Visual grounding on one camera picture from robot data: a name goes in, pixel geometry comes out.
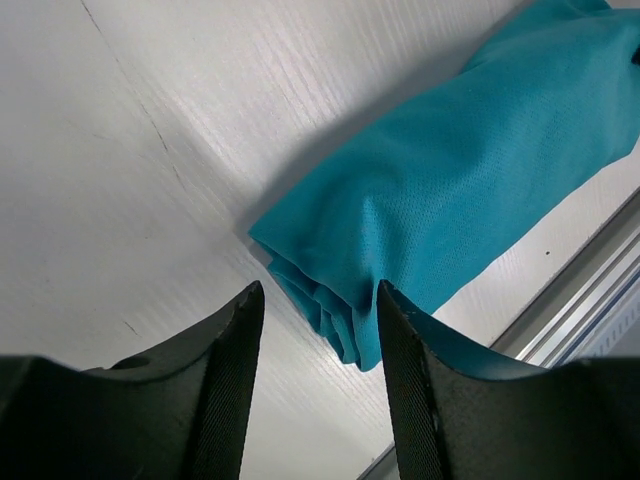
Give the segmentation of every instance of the table surface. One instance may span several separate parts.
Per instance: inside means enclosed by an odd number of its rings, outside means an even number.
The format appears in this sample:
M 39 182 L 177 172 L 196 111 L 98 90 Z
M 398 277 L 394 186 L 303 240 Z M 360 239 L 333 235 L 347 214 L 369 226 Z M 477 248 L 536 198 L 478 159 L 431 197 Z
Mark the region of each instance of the table surface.
M 355 131 L 454 75 L 518 3 L 4 2 L 0 352 L 110 366 L 258 279 L 267 312 L 242 478 L 357 477 L 392 441 L 382 370 L 339 363 L 245 232 Z M 491 343 L 638 187 L 638 155 L 438 318 Z

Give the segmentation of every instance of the towel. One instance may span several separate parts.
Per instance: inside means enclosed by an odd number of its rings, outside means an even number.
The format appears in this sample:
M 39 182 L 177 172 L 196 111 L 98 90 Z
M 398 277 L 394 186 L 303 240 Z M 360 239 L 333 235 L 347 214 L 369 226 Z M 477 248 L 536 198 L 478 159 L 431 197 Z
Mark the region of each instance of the towel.
M 538 0 L 449 82 L 383 115 L 250 229 L 345 363 L 380 361 L 391 281 L 433 313 L 640 132 L 640 12 Z

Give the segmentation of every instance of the teal cloth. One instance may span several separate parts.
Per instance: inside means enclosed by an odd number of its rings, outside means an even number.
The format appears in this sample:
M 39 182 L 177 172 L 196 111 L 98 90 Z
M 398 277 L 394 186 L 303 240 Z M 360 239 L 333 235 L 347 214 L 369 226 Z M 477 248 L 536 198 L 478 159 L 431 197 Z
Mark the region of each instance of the teal cloth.
M 539 0 L 459 76 L 356 135 L 251 228 L 343 362 L 380 361 L 379 280 L 433 313 L 631 152 L 639 45 L 636 10 Z

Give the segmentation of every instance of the black object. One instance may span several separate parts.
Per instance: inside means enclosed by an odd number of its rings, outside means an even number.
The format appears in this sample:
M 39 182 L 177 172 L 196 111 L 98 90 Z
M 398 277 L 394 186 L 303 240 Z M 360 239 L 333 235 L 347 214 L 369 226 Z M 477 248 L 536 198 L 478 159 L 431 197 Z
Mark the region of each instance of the black object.
M 378 322 L 402 479 L 640 478 L 640 361 L 538 369 L 457 333 L 386 282 Z
M 0 357 L 0 478 L 238 478 L 263 316 L 256 282 L 110 370 Z

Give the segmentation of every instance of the blue fabric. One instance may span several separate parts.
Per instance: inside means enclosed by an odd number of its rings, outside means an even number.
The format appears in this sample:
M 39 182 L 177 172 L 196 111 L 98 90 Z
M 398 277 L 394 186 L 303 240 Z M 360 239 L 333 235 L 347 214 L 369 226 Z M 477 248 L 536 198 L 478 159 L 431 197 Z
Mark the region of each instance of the blue fabric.
M 367 127 L 252 227 L 343 362 L 380 361 L 379 280 L 434 312 L 632 150 L 639 45 L 638 11 L 539 0 L 459 76 Z

